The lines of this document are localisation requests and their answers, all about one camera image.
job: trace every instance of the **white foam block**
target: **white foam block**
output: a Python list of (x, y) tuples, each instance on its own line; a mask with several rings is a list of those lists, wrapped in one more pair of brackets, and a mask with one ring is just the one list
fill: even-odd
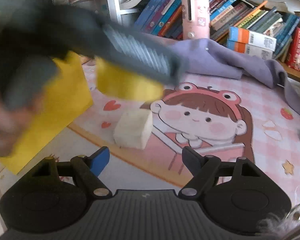
[(134, 109), (123, 113), (114, 129), (114, 141), (120, 147), (144, 149), (152, 132), (151, 110)]

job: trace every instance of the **pink cylinder container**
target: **pink cylinder container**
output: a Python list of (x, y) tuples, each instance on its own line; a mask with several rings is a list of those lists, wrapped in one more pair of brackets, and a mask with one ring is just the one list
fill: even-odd
[(210, 38), (209, 0), (181, 0), (183, 39)]

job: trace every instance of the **orange book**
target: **orange book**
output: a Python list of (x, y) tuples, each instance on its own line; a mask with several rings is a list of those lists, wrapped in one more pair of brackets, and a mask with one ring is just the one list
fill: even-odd
[(178, 19), (178, 17), (181, 15), (181, 13), (182, 13), (182, 6), (180, 5), (178, 7), (178, 9), (175, 10), (175, 12), (171, 15), (171, 17), (169, 18), (167, 23), (159, 31), (158, 36), (163, 37), (166, 34), (166, 32), (168, 31), (168, 29), (170, 28), (171, 24), (174, 23), (176, 21), (176, 19)]
[[(242, 23), (245, 19), (247, 19), (250, 15), (254, 14), (257, 10), (262, 8), (267, 4), (267, 0), (264, 0), (258, 7), (256, 7), (254, 10), (252, 10), (250, 13), (248, 13), (244, 18), (242, 18), (240, 21), (238, 21), (234, 27), (237, 27), (240, 23)], [(220, 41), (224, 36), (226, 36), (229, 33), (229, 30), (226, 31), (223, 35), (221, 35), (218, 39), (216, 39), (216, 42)]]

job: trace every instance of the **red heart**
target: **red heart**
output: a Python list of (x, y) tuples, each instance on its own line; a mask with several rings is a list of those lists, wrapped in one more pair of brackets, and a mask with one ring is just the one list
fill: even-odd
[(102, 129), (103, 129), (103, 128), (108, 128), (110, 125), (111, 125), (110, 122), (103, 122), (103, 123), (101, 124), (101, 128), (102, 128)]
[(116, 109), (120, 108), (121, 105), (120, 104), (116, 104), (115, 102), (116, 102), (115, 100), (109, 101), (108, 103), (106, 103), (106, 105), (104, 106), (103, 110), (104, 111), (113, 111), (113, 110), (116, 110)]

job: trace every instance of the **cartoon girl face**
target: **cartoon girl face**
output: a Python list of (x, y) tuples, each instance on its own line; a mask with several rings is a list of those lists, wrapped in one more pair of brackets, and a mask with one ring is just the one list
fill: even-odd
[(240, 98), (230, 91), (217, 92), (183, 83), (150, 108), (165, 124), (190, 137), (233, 142), (235, 136), (247, 132), (236, 107)]

